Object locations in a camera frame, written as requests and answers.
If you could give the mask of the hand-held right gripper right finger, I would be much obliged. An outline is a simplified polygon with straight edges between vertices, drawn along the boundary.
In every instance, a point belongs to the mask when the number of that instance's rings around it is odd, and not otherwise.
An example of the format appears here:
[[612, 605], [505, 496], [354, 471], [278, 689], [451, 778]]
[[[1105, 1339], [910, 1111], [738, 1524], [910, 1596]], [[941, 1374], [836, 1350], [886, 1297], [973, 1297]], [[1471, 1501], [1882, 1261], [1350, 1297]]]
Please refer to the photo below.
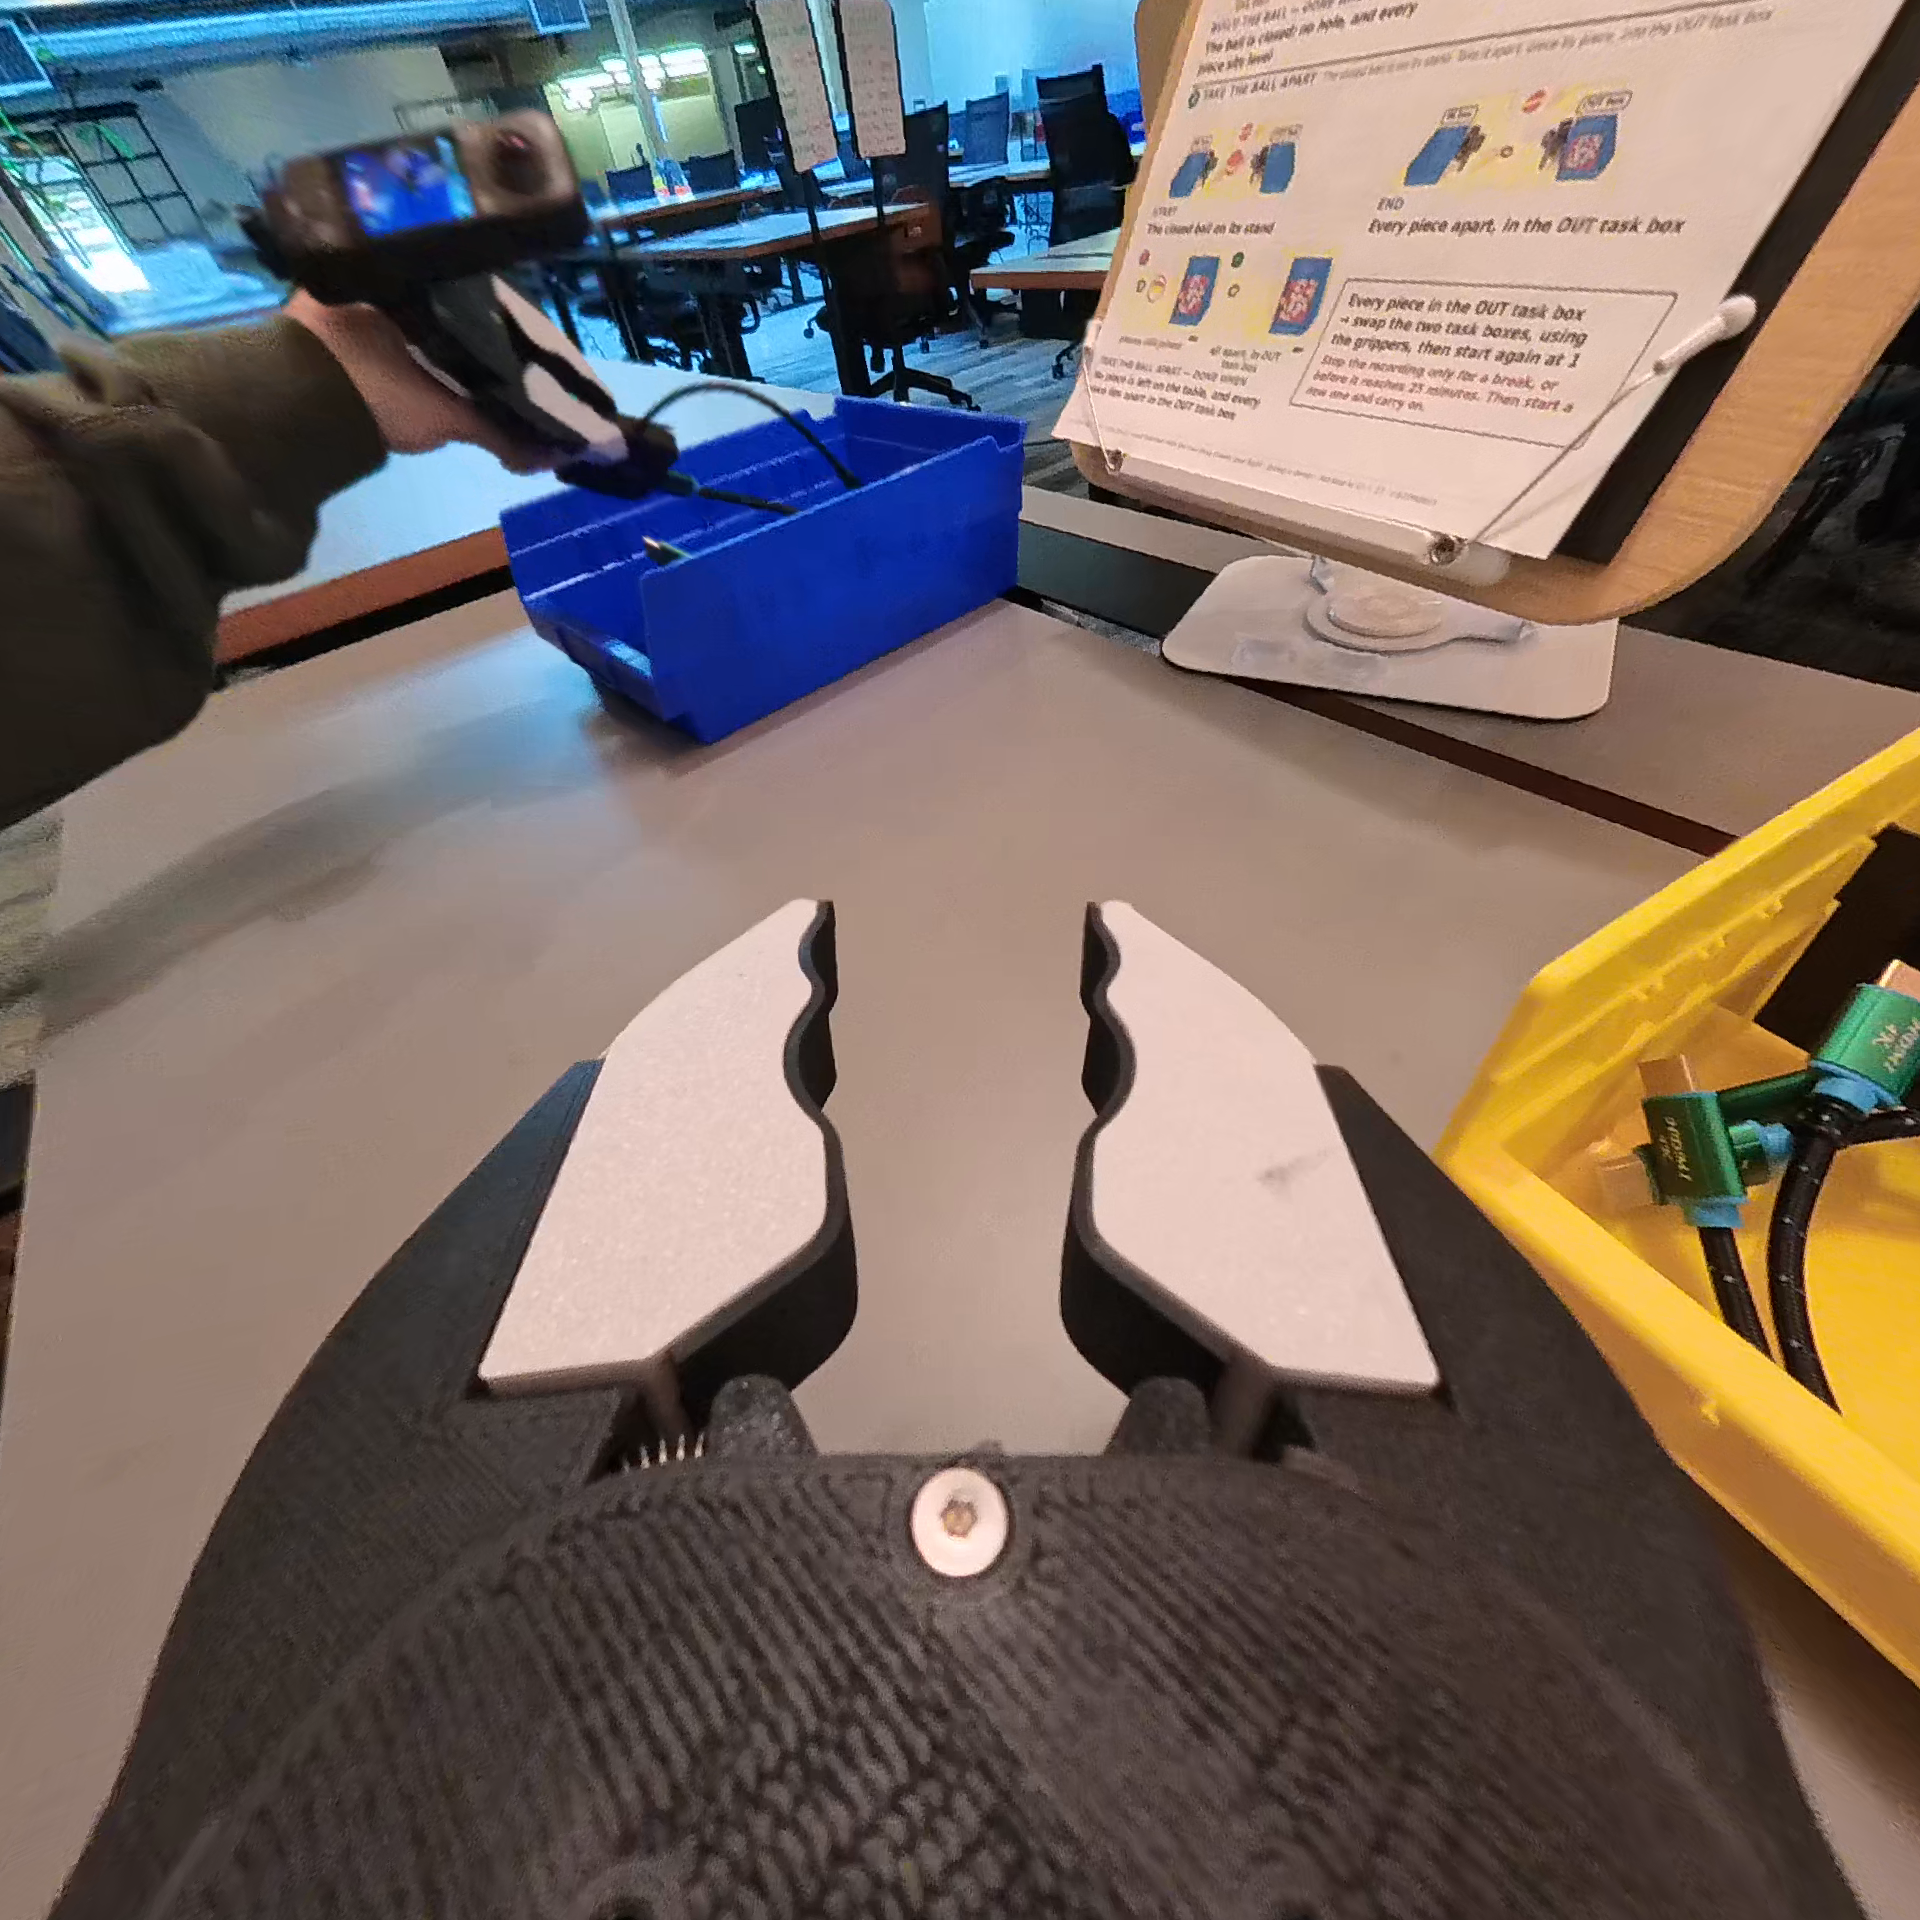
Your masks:
[[1127, 899], [1079, 920], [1088, 1134], [1057, 1321], [1114, 1381], [1195, 1381], [1218, 1450], [1301, 1395], [1440, 1395], [1446, 1366], [1317, 1052]]

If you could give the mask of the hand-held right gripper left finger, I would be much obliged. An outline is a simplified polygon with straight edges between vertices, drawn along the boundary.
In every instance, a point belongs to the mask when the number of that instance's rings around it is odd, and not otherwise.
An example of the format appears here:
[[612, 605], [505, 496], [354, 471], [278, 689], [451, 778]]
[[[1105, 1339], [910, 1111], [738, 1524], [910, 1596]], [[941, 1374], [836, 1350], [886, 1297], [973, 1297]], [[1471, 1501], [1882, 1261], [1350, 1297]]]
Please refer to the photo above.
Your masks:
[[734, 1374], [796, 1390], [848, 1349], [830, 1007], [830, 899], [786, 899], [608, 1043], [475, 1358], [493, 1395], [617, 1390], [696, 1447]]

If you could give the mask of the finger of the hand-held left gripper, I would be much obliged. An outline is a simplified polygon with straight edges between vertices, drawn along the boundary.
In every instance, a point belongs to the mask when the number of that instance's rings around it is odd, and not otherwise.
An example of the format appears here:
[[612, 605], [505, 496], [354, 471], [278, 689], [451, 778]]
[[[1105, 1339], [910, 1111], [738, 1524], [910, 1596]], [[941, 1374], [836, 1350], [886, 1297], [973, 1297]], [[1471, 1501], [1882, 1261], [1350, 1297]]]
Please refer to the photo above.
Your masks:
[[575, 489], [662, 489], [684, 459], [515, 283], [485, 283], [485, 414]]

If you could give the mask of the black hub with cable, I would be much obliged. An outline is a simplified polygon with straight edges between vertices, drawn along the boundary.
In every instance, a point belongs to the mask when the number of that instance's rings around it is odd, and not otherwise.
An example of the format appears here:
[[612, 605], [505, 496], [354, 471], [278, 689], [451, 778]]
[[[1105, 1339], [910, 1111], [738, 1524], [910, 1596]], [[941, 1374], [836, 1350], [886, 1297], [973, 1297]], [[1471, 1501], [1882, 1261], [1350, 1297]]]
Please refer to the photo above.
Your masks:
[[684, 441], [659, 414], [696, 403], [696, 395], [724, 395], [724, 403], [747, 403], [747, 405], [778, 414], [836, 480], [836, 489], [865, 489], [865, 480], [822, 448], [822, 430], [804, 405], [773, 403], [773, 384], [734, 384], [734, 381], [684, 381], [644, 414], [617, 414], [617, 459], [583, 455], [549, 480], [571, 489], [594, 489], [594, 496], [714, 496], [714, 507], [747, 507], [747, 514], [804, 514], [786, 496], [719, 489], [719, 485], [684, 471]]

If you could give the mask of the blue plastic bin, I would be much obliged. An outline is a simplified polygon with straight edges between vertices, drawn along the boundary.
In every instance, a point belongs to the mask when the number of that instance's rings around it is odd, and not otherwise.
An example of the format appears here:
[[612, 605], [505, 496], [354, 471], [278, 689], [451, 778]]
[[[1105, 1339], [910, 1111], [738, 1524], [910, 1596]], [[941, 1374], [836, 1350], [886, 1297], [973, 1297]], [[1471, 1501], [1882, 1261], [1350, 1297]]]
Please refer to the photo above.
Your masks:
[[533, 628], [617, 710], [724, 744], [1011, 593], [1018, 414], [836, 403], [496, 514]]

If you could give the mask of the yellow plastic bin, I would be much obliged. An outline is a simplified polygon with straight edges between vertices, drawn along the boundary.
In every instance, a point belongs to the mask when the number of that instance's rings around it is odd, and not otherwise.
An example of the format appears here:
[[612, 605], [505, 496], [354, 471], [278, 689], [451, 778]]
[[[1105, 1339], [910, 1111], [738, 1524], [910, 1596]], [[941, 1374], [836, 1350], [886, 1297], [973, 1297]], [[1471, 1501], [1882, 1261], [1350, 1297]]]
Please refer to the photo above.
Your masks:
[[1834, 1417], [1727, 1334], [1675, 1209], [1602, 1209], [1598, 1153], [1645, 1134], [1644, 1058], [1675, 1052], [1707, 1089], [1791, 1064], [1796, 1043], [1764, 1027], [1764, 1007], [1875, 839], [1911, 824], [1920, 736], [1559, 952], [1440, 1142], [1666, 1450], [1909, 1679], [1920, 1679], [1911, 1142], [1843, 1153], [1816, 1209], [1808, 1293]]

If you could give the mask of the person's left forearm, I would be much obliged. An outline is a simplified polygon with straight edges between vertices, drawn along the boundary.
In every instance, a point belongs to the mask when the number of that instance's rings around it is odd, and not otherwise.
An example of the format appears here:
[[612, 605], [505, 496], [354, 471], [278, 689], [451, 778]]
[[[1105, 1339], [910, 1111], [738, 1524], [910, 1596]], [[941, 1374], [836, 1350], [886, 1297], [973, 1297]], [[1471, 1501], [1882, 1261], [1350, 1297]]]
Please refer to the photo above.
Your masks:
[[303, 572], [372, 471], [367, 395], [285, 320], [0, 381], [0, 824], [177, 744], [220, 682], [220, 605]]

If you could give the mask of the person's left hand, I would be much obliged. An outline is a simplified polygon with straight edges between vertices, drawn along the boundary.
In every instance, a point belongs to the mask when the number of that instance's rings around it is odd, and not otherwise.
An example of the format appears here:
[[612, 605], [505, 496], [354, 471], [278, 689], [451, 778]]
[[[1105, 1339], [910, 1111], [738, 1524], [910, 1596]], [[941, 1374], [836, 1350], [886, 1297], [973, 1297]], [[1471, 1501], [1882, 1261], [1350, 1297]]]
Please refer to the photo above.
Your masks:
[[421, 373], [408, 335], [372, 306], [285, 298], [278, 320], [303, 325], [348, 373], [387, 455], [485, 448], [515, 480], [560, 471], [549, 448], [496, 430], [493, 414], [475, 414], [475, 403], [459, 403], [438, 373]]

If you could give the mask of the white table with wooden edge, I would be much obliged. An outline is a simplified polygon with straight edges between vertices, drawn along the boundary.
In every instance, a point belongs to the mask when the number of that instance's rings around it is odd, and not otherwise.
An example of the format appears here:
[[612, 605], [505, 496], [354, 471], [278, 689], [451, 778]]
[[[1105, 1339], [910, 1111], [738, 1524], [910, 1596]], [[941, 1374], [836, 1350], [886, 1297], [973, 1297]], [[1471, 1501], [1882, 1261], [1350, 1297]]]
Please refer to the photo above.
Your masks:
[[515, 593], [496, 514], [560, 489], [485, 448], [391, 455], [321, 514], [303, 572], [238, 593], [220, 665], [292, 665]]

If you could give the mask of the wooden office table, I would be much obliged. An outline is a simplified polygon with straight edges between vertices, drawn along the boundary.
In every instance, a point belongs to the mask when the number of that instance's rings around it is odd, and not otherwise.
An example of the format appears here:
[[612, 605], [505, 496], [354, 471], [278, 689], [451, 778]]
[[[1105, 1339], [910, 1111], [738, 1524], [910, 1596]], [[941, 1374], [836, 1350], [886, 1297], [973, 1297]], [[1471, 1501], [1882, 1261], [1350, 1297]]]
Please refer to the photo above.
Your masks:
[[973, 267], [971, 298], [1011, 298], [1018, 341], [1043, 341], [1051, 381], [1070, 381], [1088, 341], [1094, 298], [1114, 283], [1114, 247], [1120, 247], [1120, 229], [1077, 236], [1039, 256]]
[[594, 236], [608, 236], [612, 267], [696, 306], [705, 366], [714, 366], [714, 381], [734, 381], [734, 384], [757, 381], [747, 335], [738, 335], [747, 270], [757, 267], [818, 267], [836, 395], [881, 395], [869, 346], [848, 341], [848, 320], [836, 320], [836, 270], [865, 247], [881, 247], [886, 236], [941, 245], [944, 229], [941, 229], [941, 207], [865, 207], [865, 211], [757, 211], [734, 229], [644, 236], [644, 211], [608, 207]]

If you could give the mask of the hanging paper sheet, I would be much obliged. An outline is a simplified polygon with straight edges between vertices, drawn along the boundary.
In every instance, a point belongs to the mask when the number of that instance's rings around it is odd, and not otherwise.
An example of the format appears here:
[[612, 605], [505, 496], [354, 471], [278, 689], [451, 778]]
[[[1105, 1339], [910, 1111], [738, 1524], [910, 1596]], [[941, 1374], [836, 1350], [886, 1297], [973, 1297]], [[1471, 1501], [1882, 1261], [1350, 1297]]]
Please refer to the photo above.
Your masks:
[[848, 60], [848, 116], [853, 150], [900, 160], [910, 150], [910, 91], [900, 91], [900, 23], [894, 0], [830, 0], [836, 60]]
[[757, 0], [757, 47], [762, 47], [762, 69], [773, 69], [773, 100], [778, 100], [796, 174], [830, 169], [836, 131], [830, 131], [830, 85], [822, 85], [822, 47], [818, 47], [818, 23], [810, 23], [810, 0]]

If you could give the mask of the black office chair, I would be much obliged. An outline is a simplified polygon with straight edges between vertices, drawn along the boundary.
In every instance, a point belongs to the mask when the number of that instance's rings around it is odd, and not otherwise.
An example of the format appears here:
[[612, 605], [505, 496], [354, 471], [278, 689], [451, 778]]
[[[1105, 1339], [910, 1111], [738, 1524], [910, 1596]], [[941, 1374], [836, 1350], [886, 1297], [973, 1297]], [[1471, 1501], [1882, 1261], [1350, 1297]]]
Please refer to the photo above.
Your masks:
[[1134, 190], [1127, 123], [1105, 100], [1105, 69], [1039, 85], [1043, 160], [1051, 160], [1051, 247], [1114, 236]]
[[973, 405], [973, 395], [961, 395], [950, 381], [910, 366], [910, 346], [924, 346], [932, 335], [950, 325], [950, 256], [944, 256], [950, 106], [913, 106], [900, 123], [900, 133], [910, 133], [900, 160], [869, 160], [881, 229], [822, 245], [830, 373], [836, 373], [836, 395], [853, 395], [853, 403], [941, 395], [950, 405]]

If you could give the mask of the white stand base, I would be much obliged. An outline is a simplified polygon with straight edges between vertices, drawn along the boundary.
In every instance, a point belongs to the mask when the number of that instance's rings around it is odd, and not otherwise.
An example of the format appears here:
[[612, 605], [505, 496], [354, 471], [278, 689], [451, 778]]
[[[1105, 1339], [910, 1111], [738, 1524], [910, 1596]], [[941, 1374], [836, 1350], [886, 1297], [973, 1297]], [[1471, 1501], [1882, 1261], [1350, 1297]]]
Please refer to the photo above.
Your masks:
[[1181, 675], [1572, 724], [1611, 701], [1616, 623], [1543, 628], [1342, 557], [1229, 557], [1164, 635]]

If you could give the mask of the black backing panel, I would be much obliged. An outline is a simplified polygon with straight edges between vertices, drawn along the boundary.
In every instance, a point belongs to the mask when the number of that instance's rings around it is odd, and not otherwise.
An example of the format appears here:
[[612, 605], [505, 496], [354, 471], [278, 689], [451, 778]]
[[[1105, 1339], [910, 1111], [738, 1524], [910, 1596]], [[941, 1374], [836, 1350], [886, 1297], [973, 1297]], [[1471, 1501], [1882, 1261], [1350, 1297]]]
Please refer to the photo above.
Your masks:
[[1852, 100], [1834, 106], [1832, 133], [1816, 141], [1808, 174], [1791, 183], [1786, 211], [1736, 267], [1736, 298], [1754, 298], [1754, 325], [1736, 341], [1702, 346], [1645, 421], [1624, 441], [1616, 471], [1559, 539], [1559, 557], [1611, 566], [1645, 496], [1666, 489], [1671, 459], [1693, 448], [1702, 414], [1733, 384], [1736, 359], [1764, 346], [1767, 310], [1796, 283], [1808, 247], [1832, 236], [1834, 207], [1852, 195], [1860, 169], [1887, 133], [1911, 100], [1911, 14], [1900, 14], [1887, 47], [1860, 69]]

